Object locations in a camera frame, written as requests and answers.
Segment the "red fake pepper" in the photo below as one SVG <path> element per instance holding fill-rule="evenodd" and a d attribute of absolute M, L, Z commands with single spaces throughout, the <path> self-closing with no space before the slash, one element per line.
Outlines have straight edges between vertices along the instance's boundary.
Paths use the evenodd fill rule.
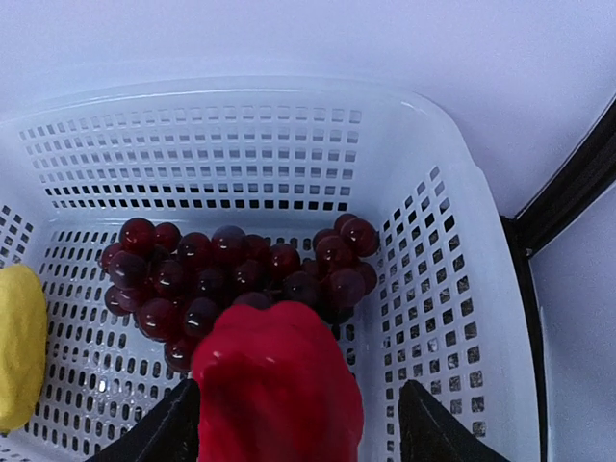
<path fill-rule="evenodd" d="M 362 397 L 333 334 L 298 302 L 225 310 L 192 357 L 201 461 L 355 461 Z"/>

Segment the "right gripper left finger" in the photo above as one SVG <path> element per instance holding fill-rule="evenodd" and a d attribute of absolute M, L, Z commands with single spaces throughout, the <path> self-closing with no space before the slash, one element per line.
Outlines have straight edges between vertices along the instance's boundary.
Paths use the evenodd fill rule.
<path fill-rule="evenodd" d="M 185 379 L 117 441 L 95 455 L 96 461 L 196 461 L 200 394 Z"/>

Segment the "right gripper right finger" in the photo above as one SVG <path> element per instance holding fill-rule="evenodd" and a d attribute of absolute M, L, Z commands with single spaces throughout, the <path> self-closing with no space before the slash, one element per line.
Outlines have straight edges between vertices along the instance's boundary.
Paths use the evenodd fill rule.
<path fill-rule="evenodd" d="M 398 422 L 401 461 L 499 460 L 417 380 L 399 390 Z"/>

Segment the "yellow fake lemon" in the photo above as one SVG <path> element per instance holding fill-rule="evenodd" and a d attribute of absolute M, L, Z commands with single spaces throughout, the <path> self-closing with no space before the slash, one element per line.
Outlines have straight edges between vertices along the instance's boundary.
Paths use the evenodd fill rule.
<path fill-rule="evenodd" d="M 34 414 L 45 377 L 47 311 L 42 284 L 22 264 L 1 270 L 1 432 Z"/>

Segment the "purple fake grapes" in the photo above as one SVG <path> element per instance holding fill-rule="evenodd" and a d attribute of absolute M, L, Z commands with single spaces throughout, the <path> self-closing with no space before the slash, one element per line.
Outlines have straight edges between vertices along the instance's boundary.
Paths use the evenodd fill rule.
<path fill-rule="evenodd" d="M 164 346 L 167 365 L 187 372 L 199 341 L 233 305 L 266 310 L 279 301 L 311 308 L 333 334 L 376 287 L 368 263 L 379 236 L 365 219 L 342 214 L 308 241 L 302 258 L 293 244 L 272 243 L 235 225 L 212 235 L 181 233 L 171 222 L 131 218 L 99 257 L 109 275 L 106 308 L 131 316 L 146 338 Z"/>

